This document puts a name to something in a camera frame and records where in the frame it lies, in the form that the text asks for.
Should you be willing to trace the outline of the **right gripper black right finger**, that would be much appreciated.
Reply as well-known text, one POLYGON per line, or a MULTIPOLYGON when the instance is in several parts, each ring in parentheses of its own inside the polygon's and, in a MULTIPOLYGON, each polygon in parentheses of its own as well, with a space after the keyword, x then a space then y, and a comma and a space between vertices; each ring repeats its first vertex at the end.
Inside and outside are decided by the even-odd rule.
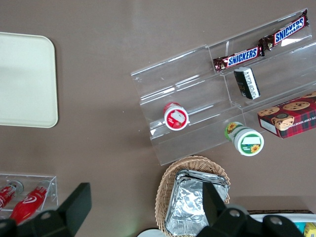
POLYGON ((202 204, 209 226, 214 225, 220 215, 227 209, 225 202, 212 183, 203 183, 202 204))

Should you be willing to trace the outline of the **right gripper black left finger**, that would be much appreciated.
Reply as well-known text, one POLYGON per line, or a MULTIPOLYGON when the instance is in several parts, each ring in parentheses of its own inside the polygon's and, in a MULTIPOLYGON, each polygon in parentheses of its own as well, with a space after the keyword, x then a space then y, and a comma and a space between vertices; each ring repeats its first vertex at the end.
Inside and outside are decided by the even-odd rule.
POLYGON ((57 211, 66 224, 82 224, 91 208, 90 183, 80 183, 59 206, 57 211))

